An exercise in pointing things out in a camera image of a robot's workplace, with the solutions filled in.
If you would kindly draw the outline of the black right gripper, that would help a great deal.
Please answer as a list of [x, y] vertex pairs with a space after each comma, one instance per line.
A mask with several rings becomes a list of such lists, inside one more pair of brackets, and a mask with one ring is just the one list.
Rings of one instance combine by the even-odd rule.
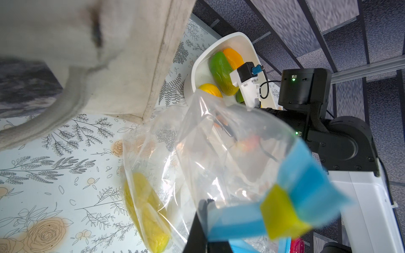
[[324, 68], [283, 70], [278, 104], [285, 111], [264, 111], [284, 121], [303, 139], [332, 139], [326, 128], [332, 72]]

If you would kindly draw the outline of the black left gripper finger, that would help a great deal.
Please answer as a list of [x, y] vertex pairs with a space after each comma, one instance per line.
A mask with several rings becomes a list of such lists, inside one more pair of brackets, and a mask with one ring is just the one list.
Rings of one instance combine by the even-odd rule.
[[205, 236], [202, 219], [196, 212], [183, 253], [232, 253], [229, 242], [209, 242]]

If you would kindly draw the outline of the yellow mango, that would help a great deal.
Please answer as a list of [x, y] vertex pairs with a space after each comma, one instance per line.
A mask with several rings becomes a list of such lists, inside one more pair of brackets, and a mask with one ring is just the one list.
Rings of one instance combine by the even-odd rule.
[[134, 173], [132, 182], [133, 188], [124, 183], [123, 200], [127, 212], [150, 252], [162, 253], [171, 238], [166, 209], [143, 174]]

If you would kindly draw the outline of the clear zip-top bag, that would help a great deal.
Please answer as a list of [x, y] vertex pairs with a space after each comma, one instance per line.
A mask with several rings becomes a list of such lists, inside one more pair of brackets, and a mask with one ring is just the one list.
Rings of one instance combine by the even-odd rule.
[[316, 228], [277, 184], [298, 142], [273, 115], [198, 91], [189, 107], [172, 105], [124, 136], [124, 178], [133, 188], [132, 175], [143, 174], [163, 203], [164, 252], [184, 250], [196, 212], [209, 242], [295, 239]]

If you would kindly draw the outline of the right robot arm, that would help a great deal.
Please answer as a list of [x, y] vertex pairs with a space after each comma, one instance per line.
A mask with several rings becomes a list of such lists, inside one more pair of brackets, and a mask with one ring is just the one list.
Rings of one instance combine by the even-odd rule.
[[402, 253], [405, 241], [369, 125], [352, 116], [325, 117], [331, 75], [322, 68], [282, 72], [283, 110], [269, 113], [287, 123], [299, 142], [282, 163], [277, 184], [311, 227], [341, 217], [350, 244], [329, 242], [323, 252]]

